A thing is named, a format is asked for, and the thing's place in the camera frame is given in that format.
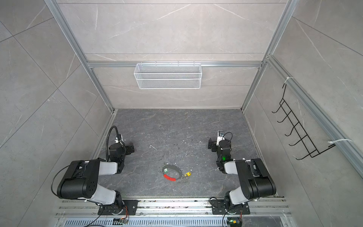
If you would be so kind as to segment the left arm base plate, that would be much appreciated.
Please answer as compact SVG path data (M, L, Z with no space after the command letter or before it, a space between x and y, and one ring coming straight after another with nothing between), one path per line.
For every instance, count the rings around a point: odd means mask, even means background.
M117 203L111 205L101 205L98 215L135 215L138 207L138 200L123 200L119 205Z

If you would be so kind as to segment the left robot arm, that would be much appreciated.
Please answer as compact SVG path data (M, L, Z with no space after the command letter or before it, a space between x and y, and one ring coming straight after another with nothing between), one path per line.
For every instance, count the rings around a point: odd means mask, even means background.
M119 191L110 190L98 183L100 176L120 174L125 166L125 158L135 151L133 144L123 142L112 144L108 160L76 160L66 167L56 196L60 199L83 200L99 206L98 215L135 215L137 200L123 200Z

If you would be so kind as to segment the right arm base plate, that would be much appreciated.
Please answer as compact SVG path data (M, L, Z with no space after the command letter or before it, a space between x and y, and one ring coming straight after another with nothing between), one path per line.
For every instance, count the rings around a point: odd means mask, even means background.
M212 208L213 215L225 215L225 214L242 214L249 215L250 208L248 203L242 203L239 205L227 205L224 200L219 200L216 198L211 198L209 200L210 206Z

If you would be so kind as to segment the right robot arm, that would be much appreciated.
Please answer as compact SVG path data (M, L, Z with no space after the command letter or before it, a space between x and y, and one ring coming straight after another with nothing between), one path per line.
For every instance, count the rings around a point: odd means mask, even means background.
M217 154L217 169L223 174L237 175L240 186L228 191L223 199L226 212L236 212L249 201L273 196L276 185L260 158L235 160L231 156L232 143L225 137L208 140L208 149Z

